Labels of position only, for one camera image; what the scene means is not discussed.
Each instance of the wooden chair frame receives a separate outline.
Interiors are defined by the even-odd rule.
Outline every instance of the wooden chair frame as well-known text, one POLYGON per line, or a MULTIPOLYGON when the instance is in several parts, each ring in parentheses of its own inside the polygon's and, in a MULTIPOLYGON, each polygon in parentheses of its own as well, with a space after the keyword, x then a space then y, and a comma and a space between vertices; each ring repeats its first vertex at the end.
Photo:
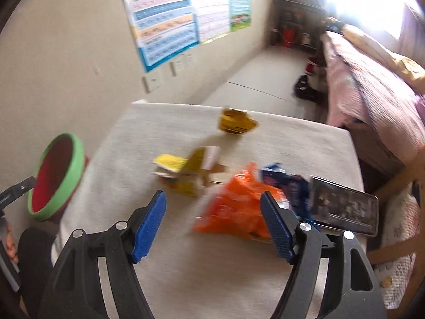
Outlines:
POLYGON ((397 309, 387 310, 388 319, 403 313, 417 292, 425 277, 425 149, 423 149, 404 170, 394 176, 388 183, 378 189, 374 195, 378 197, 382 208, 390 198, 401 192, 412 181, 417 180, 420 190, 419 232, 416 236, 391 246, 367 253, 372 265, 393 261, 397 258, 416 252, 416 259, 403 299, 397 309))

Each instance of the blue rubber tip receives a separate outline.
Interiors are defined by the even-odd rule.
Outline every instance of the blue rubber tip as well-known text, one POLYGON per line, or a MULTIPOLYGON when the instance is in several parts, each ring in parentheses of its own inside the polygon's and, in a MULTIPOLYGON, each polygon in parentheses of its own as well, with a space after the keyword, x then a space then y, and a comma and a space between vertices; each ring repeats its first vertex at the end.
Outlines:
POLYGON ((138 263, 149 253, 150 246, 152 246, 166 208, 167 197, 165 196, 165 193, 161 192, 152 203, 149 212, 146 214, 135 234, 134 248, 131 253, 131 257, 135 263, 138 263))
POLYGON ((292 235, 271 200, 261 198, 261 213, 269 228, 271 238, 278 251, 278 256, 285 258, 288 263, 291 263, 295 257, 292 248, 292 235))

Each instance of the red and green bucket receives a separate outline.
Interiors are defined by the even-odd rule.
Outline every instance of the red and green bucket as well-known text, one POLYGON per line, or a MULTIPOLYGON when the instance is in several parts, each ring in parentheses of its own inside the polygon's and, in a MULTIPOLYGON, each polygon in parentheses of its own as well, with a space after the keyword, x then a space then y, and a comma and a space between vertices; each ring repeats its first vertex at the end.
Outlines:
POLYGON ((57 136, 44 150, 35 172, 36 186, 28 194, 28 211, 37 221, 58 223, 77 189, 88 158, 74 134, 57 136))

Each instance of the orange plastic bag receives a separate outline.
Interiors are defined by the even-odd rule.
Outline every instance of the orange plastic bag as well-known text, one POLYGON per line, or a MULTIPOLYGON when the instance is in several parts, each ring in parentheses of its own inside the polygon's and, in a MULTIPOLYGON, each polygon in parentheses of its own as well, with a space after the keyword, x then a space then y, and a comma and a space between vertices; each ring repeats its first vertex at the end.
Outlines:
POLYGON ((260 197, 269 191, 277 202, 285 201, 284 193, 256 180, 257 165, 235 174, 208 203, 194 229, 207 233, 227 233, 254 240, 270 241, 270 233, 260 210, 260 197))

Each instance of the silver screw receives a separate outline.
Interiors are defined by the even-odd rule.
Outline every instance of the silver screw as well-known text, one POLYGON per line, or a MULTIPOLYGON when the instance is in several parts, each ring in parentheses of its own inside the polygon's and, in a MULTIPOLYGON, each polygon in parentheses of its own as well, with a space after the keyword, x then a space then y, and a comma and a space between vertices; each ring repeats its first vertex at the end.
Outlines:
POLYGON ((304 230, 304 231, 310 231, 312 229, 312 226, 308 224, 307 222, 301 222, 300 228, 301 230, 304 230))
POLYGON ((81 236, 82 236, 82 230, 81 229, 77 229, 77 230, 74 230, 72 232, 72 237, 79 238, 81 236))
POLYGON ((344 237, 347 239, 347 240, 352 240, 352 239, 354 239, 354 234, 351 232, 351 231, 349 231, 349 230, 346 230, 346 231, 344 231, 344 237))
POLYGON ((121 221, 118 222, 117 224, 115 224, 115 228, 117 228, 118 230, 124 230, 127 227, 127 222, 126 221, 121 221))

